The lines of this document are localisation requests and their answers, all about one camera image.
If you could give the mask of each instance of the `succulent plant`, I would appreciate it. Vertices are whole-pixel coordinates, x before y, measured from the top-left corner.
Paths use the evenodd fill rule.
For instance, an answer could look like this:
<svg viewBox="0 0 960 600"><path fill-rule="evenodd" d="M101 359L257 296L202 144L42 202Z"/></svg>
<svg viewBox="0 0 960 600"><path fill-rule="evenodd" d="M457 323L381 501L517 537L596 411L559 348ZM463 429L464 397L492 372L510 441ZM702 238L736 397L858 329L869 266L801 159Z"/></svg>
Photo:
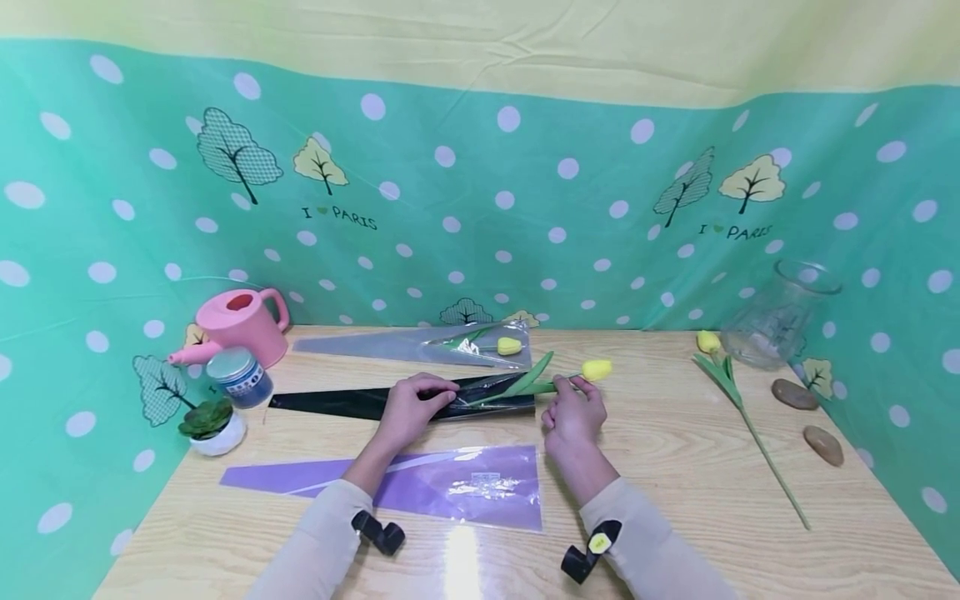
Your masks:
<svg viewBox="0 0 960 600"><path fill-rule="evenodd" d="M233 405L228 399L206 400L183 415L178 430L193 440L209 440L224 430L232 416Z"/></svg>

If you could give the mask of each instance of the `pebble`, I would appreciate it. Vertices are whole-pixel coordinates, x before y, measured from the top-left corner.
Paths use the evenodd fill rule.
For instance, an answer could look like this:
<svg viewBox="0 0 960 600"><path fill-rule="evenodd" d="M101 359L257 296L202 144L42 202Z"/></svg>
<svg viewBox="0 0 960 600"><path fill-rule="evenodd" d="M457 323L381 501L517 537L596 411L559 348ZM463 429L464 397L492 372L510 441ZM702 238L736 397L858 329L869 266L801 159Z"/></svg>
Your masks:
<svg viewBox="0 0 960 600"><path fill-rule="evenodd" d="M778 379L770 386L770 391L774 398L798 410L815 411L820 406L820 401L817 400L813 392L793 381Z"/></svg>
<svg viewBox="0 0 960 600"><path fill-rule="evenodd" d="M843 465L843 448L829 432L814 425L804 427L804 439L813 451L835 467Z"/></svg>

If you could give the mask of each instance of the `wooden table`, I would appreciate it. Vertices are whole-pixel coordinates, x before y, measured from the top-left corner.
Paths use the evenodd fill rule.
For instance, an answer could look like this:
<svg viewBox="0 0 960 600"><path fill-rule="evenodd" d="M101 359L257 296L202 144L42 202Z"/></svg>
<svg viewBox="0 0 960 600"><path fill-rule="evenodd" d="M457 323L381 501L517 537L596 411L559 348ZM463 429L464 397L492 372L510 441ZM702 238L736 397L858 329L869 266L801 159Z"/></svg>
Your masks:
<svg viewBox="0 0 960 600"><path fill-rule="evenodd" d="M290 337L371 330L296 327ZM827 415L796 411L773 399L774 378L796 380L789 369L768 373L737 365L737 383L811 532L801 525L736 410L690 361L692 333L535 329L533 341L538 358L556 350L547 374L576 372L585 358L613 360L613 373L601 385L610 413L604 450L743 597L960 597L955 580ZM449 378L478 371L291 352L271 376L278 392L301 392L387 387L426 370ZM250 432L229 455L184 457L95 598L243 597L309 500L220 487L224 469L353 456L375 428L372 421L265 406L247 413ZM844 466L831 467L806 445L801 431L809 424L841 440ZM542 447L539 411L537 419L440 423L411 450L485 444ZM362 546L341 596L629 597L606 565L582 588L560 571L566 547L572 542L582 547L583 533L575 507L544 458L539 456L542 533L380 511L384 522L402 524L407 541L392 559Z"/></svg>

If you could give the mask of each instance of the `hand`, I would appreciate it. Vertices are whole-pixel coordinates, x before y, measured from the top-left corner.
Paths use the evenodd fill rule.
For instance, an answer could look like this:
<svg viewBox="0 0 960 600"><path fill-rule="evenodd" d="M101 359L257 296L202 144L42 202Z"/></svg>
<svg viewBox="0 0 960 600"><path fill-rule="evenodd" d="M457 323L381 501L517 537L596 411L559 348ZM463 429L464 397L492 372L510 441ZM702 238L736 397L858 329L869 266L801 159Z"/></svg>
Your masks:
<svg viewBox="0 0 960 600"><path fill-rule="evenodd" d="M373 438L399 452L423 433L433 416L457 397L459 389L456 383L428 372L399 380L387 396L387 406ZM421 400L421 393L436 395Z"/></svg>
<svg viewBox="0 0 960 600"><path fill-rule="evenodd" d="M553 383L557 397L542 415L549 430L543 444L547 454L556 456L571 447L596 447L600 426L607 419L600 390L579 375L570 379L557 375ZM586 397L574 390L571 383Z"/></svg>

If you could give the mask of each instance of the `pink watering can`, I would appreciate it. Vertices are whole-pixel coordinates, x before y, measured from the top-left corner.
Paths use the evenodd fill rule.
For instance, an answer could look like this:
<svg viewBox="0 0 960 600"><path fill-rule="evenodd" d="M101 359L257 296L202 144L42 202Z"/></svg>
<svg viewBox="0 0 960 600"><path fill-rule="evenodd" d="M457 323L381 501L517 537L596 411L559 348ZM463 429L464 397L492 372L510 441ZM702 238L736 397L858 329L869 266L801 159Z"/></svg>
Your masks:
<svg viewBox="0 0 960 600"><path fill-rule="evenodd" d="M274 321L264 304L267 298L276 302L279 322ZM170 364L205 364L224 348L242 346L264 369L269 369L287 352L283 330L290 325L290 313L283 296L273 288L260 292L231 290L214 296L197 311L197 325L209 341L174 352L167 357Z"/></svg>

